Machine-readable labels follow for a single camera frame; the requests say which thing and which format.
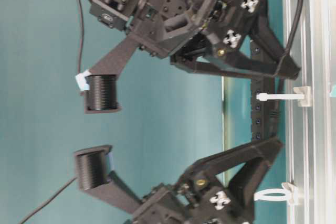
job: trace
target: black cable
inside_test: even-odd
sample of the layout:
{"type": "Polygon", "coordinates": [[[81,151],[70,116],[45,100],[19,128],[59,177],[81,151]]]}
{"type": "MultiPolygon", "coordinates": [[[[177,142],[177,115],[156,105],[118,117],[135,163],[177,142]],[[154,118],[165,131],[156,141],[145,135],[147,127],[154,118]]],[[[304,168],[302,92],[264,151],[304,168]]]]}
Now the black cable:
{"type": "Polygon", "coordinates": [[[288,37],[288,42],[285,48],[285,53],[289,54],[292,45],[293,45],[293,41],[294,41],[294,37],[296,34],[296,31],[298,29],[299,26],[299,22],[300,22],[300,17],[301,17],[301,13],[302,13],[302,8],[303,8],[303,0],[298,0],[297,3],[297,8],[296,8],[296,12],[295,12],[295,16],[293,19],[293,24],[292,24],[292,28],[288,37]]]}
{"type": "Polygon", "coordinates": [[[55,192],[48,200],[46,200],[42,205],[40,205],[38,208],[36,208],[34,211],[32,211],[30,214],[28,214],[22,221],[20,221],[19,224],[25,223],[33,215],[35,215],[41,209],[46,207],[50,202],[52,202],[52,200],[54,200],[62,191],[64,191],[68,186],[70,186],[71,183],[74,182],[75,180],[76,180],[76,177],[69,180],[64,186],[62,186],[60,189],[58,189],[57,192],[55,192]]]}
{"type": "Polygon", "coordinates": [[[80,25],[80,37],[79,37],[79,49],[77,57],[77,73],[81,73],[80,66],[82,62],[83,44],[84,44],[84,17],[81,0],[76,0],[79,12],[79,25],[80,25]]]}
{"type": "MultiPolygon", "coordinates": [[[[302,8],[303,8],[303,0],[298,0],[295,16],[294,16],[293,23],[292,23],[292,28],[288,36],[287,45],[285,47],[285,57],[289,55],[291,48],[293,46],[295,34],[297,32],[299,22],[300,22],[302,8]]],[[[284,86],[285,86],[285,80],[280,79],[279,84],[278,84],[277,94],[283,93],[284,86]]],[[[271,137],[276,136],[278,134],[279,121],[280,121],[280,104],[281,104],[280,100],[275,101],[274,109],[272,110],[271,115],[270,115],[271,116],[271,122],[270,122],[270,136],[271,137]]]]}

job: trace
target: screw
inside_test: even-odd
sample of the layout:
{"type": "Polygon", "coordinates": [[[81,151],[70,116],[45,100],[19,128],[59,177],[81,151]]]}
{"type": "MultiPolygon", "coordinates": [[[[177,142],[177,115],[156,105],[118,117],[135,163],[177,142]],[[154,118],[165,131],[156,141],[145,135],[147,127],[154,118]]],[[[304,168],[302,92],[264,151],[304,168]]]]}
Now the screw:
{"type": "Polygon", "coordinates": [[[198,186],[204,186],[205,183],[206,183],[206,180],[205,180],[205,179],[199,179],[199,180],[196,182],[196,184],[197,184],[198,186]]]}
{"type": "Polygon", "coordinates": [[[225,54],[225,50],[224,49],[220,49],[218,50],[218,56],[223,56],[225,54]]]}

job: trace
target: black cylindrical spool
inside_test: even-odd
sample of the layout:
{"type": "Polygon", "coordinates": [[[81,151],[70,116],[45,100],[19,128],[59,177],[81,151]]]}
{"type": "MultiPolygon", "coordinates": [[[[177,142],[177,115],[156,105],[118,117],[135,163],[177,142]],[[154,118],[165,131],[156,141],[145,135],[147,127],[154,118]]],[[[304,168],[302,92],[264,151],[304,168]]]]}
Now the black cylindrical spool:
{"type": "Polygon", "coordinates": [[[115,75],[89,76],[89,110],[115,110],[117,103],[117,77],[115,75]]]}
{"type": "Polygon", "coordinates": [[[104,151],[76,156],[78,186],[88,190],[107,183],[107,164],[104,151]]]}

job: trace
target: robotic arm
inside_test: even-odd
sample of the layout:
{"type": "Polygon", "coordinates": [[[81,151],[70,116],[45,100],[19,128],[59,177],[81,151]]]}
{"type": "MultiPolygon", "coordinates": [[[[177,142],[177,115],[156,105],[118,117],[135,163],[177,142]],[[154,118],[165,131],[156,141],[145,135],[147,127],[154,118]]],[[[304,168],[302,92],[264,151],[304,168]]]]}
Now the robotic arm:
{"type": "Polygon", "coordinates": [[[83,76],[87,113],[118,111],[116,81],[139,48],[192,73],[295,79],[295,64],[268,26],[267,0],[89,0],[90,13],[126,38],[83,76]],[[239,50],[246,36],[271,61],[239,50]],[[208,63],[197,61],[204,57],[208,63]]]}
{"type": "Polygon", "coordinates": [[[276,138],[255,141],[198,160],[175,185],[160,184],[140,200],[112,171],[111,146],[75,152],[79,189],[133,215],[136,224],[242,224],[254,221],[254,193],[282,148],[276,138]],[[227,187],[216,175],[245,164],[227,187]],[[178,195],[184,196],[183,204],[178,195]]]}

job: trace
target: teal background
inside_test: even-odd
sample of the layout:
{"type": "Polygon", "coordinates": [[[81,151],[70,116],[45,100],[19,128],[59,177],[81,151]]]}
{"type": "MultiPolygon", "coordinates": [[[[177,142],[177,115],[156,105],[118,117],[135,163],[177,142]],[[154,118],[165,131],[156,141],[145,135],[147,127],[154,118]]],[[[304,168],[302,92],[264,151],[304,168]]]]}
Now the teal background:
{"type": "MultiPolygon", "coordinates": [[[[283,18],[282,0],[268,0],[269,25],[275,32],[278,39],[283,42],[283,18]]],[[[245,41],[242,51],[247,55],[249,52],[249,41],[245,41]]],[[[251,139],[251,119],[250,119],[250,80],[226,78],[225,79],[225,148],[244,144],[251,139]]],[[[280,139],[285,142],[285,123],[282,115],[279,130],[280,139]]],[[[228,174],[232,177],[235,170],[228,174]]],[[[266,175],[259,190],[267,188],[281,188],[281,182],[286,181],[286,156],[285,148],[282,149],[276,162],[266,175]]],[[[286,203],[285,202],[256,202],[257,224],[286,223],[286,203]]]]}
{"type": "MultiPolygon", "coordinates": [[[[100,25],[83,1],[83,69],[124,35],[100,25]]],[[[0,0],[0,216],[18,223],[73,176],[72,152],[114,145],[117,172],[142,196],[174,183],[198,158],[220,152],[219,77],[187,74],[136,52],[118,82],[123,110],[85,115],[74,80],[78,48],[75,0],[0,0]]],[[[270,3],[282,38],[281,0],[270,3]]],[[[249,82],[227,79],[228,145],[249,141],[249,82]]],[[[263,186],[285,179],[284,155],[263,186]]],[[[258,203],[256,223],[285,223],[284,204],[258,203]]],[[[123,223],[129,215],[71,185],[28,223],[123,223]]]]}

